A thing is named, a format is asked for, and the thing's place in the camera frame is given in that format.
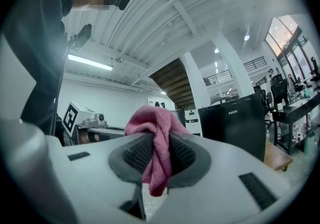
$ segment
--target wooden bench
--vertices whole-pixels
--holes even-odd
[[[271,144],[269,141],[265,143],[264,164],[275,171],[282,170],[285,172],[288,165],[293,162],[293,158],[280,148]]]

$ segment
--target pink cloth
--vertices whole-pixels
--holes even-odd
[[[190,134],[169,110],[155,106],[142,106],[127,123],[124,134],[131,135],[150,131],[154,133],[153,156],[142,175],[142,182],[149,183],[150,194],[159,197],[163,194],[168,179],[172,175],[169,132]]]

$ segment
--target staircase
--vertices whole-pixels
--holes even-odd
[[[177,109],[184,110],[195,104],[187,72],[179,58],[153,73],[150,78],[174,102]]]

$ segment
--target table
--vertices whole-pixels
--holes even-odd
[[[306,131],[305,136],[301,138],[300,141],[292,142],[294,122],[306,116],[306,124],[308,125],[308,113],[310,113],[319,104],[320,92],[313,97],[310,97],[309,100],[301,106],[286,105],[283,107],[283,110],[273,111],[272,117],[274,120],[274,145],[280,145],[290,155],[292,146],[303,141],[320,126],[318,123],[311,123],[311,130]],[[277,140],[277,122],[289,125],[289,132],[282,135],[280,140]]]
[[[264,164],[275,171],[282,170],[285,172],[288,165],[293,162],[293,158],[267,141],[265,143]]]

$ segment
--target black metal railing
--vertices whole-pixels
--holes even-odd
[[[260,57],[260,58],[256,58],[254,60],[248,61],[248,62],[244,63],[243,65],[244,65],[245,70],[247,72],[250,72],[252,70],[256,70],[258,68],[266,66],[267,63],[266,63],[264,57]],[[231,78],[232,78],[232,75],[230,73],[230,70],[228,69],[228,70],[222,71],[218,74],[208,76],[208,77],[204,78],[203,80],[204,80],[206,86],[211,86],[211,85],[221,83],[221,82],[228,80],[228,79],[231,79]]]

